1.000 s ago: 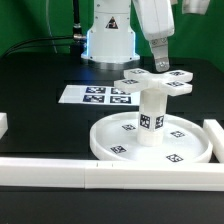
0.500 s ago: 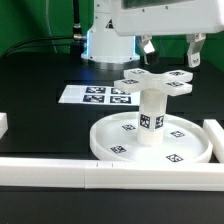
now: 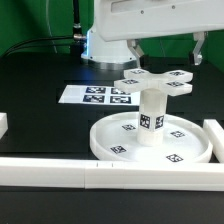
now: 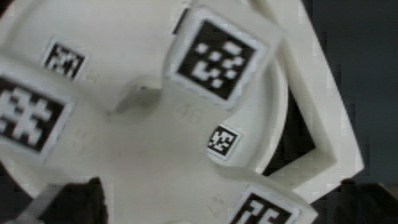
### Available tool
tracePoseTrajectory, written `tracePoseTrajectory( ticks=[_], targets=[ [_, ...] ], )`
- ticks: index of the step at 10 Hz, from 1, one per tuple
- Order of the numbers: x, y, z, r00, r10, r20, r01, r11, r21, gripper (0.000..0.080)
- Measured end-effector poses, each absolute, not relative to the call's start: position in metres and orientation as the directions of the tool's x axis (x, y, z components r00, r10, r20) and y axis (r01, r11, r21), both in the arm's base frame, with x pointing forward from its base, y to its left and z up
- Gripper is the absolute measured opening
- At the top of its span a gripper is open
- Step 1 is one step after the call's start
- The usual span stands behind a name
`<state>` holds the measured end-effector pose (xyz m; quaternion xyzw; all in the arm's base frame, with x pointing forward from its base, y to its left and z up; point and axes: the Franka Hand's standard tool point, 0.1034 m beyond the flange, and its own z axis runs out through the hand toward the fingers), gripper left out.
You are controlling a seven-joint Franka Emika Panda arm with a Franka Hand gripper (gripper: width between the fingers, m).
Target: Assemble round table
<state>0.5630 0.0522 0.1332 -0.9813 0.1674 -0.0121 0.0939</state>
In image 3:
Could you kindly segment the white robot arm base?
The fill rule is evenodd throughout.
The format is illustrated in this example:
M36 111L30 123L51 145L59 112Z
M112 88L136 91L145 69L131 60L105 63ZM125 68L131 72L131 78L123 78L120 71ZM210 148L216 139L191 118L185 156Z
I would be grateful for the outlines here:
M81 59L84 63L103 70L125 70L137 65L136 57L125 40L106 42L99 36L95 26L87 32Z

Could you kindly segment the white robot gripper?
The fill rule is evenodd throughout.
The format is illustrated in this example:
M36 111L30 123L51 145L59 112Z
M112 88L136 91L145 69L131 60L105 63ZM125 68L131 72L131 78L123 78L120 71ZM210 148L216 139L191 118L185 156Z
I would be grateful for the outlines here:
M138 68L144 52L134 39L194 33L189 60L198 66L206 31L224 29L224 0L95 0L94 7L99 35L105 41L131 39L127 46Z

